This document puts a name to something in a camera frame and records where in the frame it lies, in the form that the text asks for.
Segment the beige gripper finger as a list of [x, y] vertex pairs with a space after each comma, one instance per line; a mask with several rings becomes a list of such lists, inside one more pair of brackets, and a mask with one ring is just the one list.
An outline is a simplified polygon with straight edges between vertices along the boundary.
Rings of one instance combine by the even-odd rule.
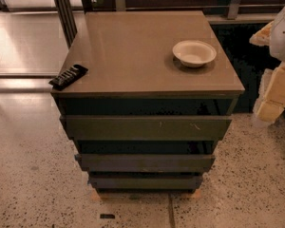
[[261, 28], [258, 32], [253, 34], [249, 39], [249, 43], [255, 46], [264, 47], [270, 45], [270, 35], [273, 21]]

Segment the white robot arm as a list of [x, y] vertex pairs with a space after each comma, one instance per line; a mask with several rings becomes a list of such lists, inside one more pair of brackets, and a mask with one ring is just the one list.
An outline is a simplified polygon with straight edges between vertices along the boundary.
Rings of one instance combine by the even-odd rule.
[[263, 74], [254, 114], [260, 122], [273, 124], [285, 109], [285, 7], [249, 42], [255, 46], [268, 46], [270, 55], [280, 61], [274, 70]]

